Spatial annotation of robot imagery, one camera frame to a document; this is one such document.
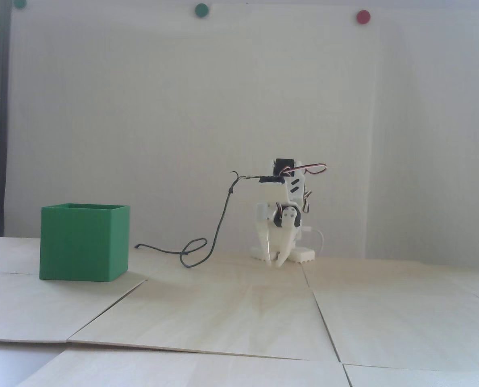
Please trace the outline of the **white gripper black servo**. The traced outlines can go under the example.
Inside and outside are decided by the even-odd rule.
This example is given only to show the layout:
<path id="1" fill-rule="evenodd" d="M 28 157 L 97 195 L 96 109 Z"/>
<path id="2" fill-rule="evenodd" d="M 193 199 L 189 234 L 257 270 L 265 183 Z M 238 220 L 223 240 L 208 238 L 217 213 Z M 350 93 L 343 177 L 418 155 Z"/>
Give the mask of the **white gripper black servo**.
<path id="1" fill-rule="evenodd" d="M 258 203 L 256 231 L 260 242 L 261 259 L 275 254 L 273 266 L 280 268 L 296 246 L 302 229 L 302 210 L 296 202 Z"/>

